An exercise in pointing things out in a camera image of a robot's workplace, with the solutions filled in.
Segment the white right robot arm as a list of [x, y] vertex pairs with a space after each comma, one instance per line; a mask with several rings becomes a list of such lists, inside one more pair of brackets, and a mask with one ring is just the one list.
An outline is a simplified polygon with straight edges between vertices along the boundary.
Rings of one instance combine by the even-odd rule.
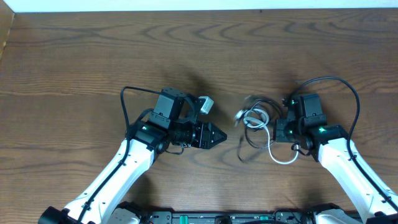
[[303, 156], [312, 156], [340, 184], [363, 223], [397, 223], [397, 194], [362, 158], [339, 124], [329, 125], [317, 94], [283, 100], [287, 116], [276, 121], [273, 139], [291, 142]]

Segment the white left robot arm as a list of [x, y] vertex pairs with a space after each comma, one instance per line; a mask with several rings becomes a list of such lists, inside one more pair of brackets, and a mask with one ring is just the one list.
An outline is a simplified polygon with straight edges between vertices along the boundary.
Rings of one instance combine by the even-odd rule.
[[211, 122], [198, 120], [214, 101], [173, 88], [158, 92], [154, 108], [126, 123], [125, 138], [109, 164], [90, 186], [63, 209], [49, 207], [39, 223], [107, 223], [133, 183], [170, 145], [211, 149], [227, 135]]

